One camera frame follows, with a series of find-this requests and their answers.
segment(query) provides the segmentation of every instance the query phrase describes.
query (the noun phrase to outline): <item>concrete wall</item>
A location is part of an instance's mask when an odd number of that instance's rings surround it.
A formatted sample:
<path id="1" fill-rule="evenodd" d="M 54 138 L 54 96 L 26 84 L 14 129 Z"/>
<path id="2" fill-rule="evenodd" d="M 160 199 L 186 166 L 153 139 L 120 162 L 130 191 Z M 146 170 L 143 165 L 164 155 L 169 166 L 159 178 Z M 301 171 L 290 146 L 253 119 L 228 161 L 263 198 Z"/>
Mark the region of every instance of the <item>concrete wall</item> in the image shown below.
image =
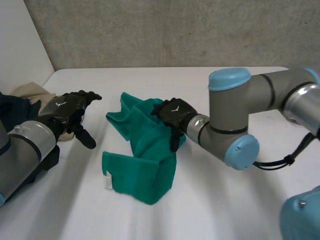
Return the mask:
<path id="1" fill-rule="evenodd" d="M 24 0 L 56 70 L 319 63 L 319 0 Z"/>

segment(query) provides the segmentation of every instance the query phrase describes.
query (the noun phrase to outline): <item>gray metal arm segment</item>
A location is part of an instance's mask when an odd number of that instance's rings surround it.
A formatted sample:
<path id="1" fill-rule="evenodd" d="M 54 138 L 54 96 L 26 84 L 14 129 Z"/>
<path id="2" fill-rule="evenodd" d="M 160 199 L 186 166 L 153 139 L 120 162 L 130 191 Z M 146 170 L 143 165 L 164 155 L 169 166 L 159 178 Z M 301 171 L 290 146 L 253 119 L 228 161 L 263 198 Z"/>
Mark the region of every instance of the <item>gray metal arm segment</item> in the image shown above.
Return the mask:
<path id="1" fill-rule="evenodd" d="M 210 118 L 197 115 L 187 127 L 187 135 L 202 148 L 225 162 L 226 153 L 235 154 L 244 150 L 247 139 L 236 140 L 248 134 L 249 114 L 278 109 L 289 118 L 295 119 L 314 135 L 320 126 L 320 89 L 316 78 L 308 70 L 294 68 L 267 74 L 253 75 L 250 80 L 226 90 L 210 90 Z M 250 150 L 243 156 L 254 158 Z M 248 164 L 232 165 L 242 170 Z"/>
<path id="2" fill-rule="evenodd" d="M 0 206 L 56 145 L 52 131 L 37 121 L 26 121 L 6 133 L 0 121 Z"/>

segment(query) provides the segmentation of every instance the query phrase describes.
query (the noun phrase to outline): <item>table surface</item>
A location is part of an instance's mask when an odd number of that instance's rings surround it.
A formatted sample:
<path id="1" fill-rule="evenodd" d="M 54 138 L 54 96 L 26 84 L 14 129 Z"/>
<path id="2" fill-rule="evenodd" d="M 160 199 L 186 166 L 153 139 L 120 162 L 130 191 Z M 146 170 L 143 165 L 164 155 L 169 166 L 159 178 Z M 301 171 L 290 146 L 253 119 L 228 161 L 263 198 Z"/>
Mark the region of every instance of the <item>table surface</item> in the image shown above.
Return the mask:
<path id="1" fill-rule="evenodd" d="M 59 142 L 59 164 L 0 208 L 0 239 L 9 240 L 280 240 L 284 201 L 319 184 L 314 141 L 296 163 L 278 171 L 237 171 L 187 140 L 177 152 L 172 189 L 155 205 L 104 189 L 102 152 L 132 156 L 106 120 L 120 110 L 120 95 L 143 100 L 182 98 L 209 115 L 208 75 L 218 67 L 64 69 L 44 88 L 61 95 L 94 91 L 103 99 L 86 110 L 83 126 L 97 142 Z M 284 70 L 249 67 L 252 74 Z M 293 152 L 307 131 L 276 110 L 252 114 L 249 133 L 260 143 L 259 161 Z"/>

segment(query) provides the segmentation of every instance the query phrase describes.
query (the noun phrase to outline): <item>dark blue cloth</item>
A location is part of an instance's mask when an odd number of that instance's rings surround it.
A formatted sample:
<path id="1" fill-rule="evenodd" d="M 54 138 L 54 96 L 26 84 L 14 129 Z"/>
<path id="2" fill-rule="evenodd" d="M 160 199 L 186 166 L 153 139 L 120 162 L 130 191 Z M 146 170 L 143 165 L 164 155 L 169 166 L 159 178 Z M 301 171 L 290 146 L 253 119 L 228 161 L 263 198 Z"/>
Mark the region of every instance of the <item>dark blue cloth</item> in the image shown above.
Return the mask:
<path id="1" fill-rule="evenodd" d="M 0 92 L 0 120 L 7 133 L 15 126 L 37 117 L 40 107 L 40 100 L 30 104 L 28 99 L 3 95 Z"/>

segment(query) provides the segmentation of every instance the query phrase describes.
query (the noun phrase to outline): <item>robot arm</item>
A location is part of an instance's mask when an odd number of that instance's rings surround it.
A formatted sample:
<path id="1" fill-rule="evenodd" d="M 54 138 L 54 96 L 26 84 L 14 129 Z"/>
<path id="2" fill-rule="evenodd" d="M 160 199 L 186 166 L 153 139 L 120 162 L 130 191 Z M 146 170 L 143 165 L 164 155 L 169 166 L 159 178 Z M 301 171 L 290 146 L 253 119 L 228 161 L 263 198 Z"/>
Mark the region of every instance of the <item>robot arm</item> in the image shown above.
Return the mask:
<path id="1" fill-rule="evenodd" d="M 246 68 L 224 68 L 209 76 L 210 117 L 181 99 L 165 101 L 153 114 L 228 166 L 243 170 L 259 153 L 258 140 L 248 134 L 249 114 L 278 109 L 320 137 L 317 82 L 320 75 L 308 68 L 253 76 Z"/>
<path id="2" fill-rule="evenodd" d="M 59 136 L 75 133 L 89 149 L 96 142 L 81 125 L 85 109 L 93 100 L 102 99 L 93 92 L 72 92 L 53 98 L 40 116 L 16 126 L 8 134 L 0 121 L 0 206 L 41 171 L 59 161 Z"/>

